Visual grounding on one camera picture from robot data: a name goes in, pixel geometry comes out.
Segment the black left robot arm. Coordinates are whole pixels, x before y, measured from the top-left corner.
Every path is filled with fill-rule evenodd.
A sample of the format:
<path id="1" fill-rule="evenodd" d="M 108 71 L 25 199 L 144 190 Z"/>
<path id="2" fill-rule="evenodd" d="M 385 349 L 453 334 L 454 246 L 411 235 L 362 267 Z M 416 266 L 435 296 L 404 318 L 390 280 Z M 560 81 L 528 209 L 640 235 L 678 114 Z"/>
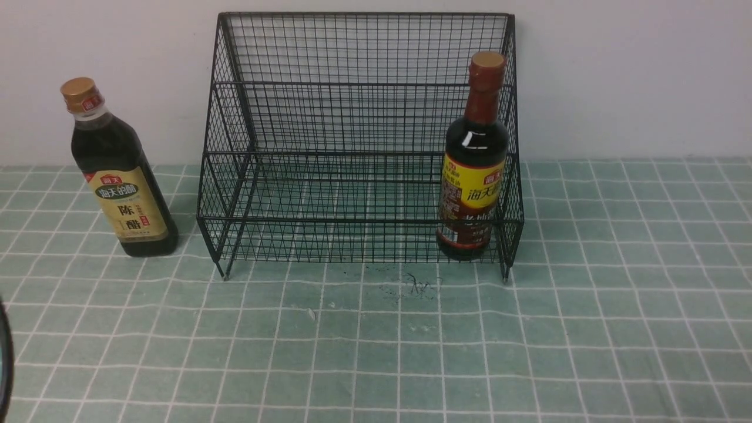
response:
<path id="1" fill-rule="evenodd" d="M 1 422 L 5 422 L 14 384 L 14 341 L 10 319 L 1 301 Z"/>

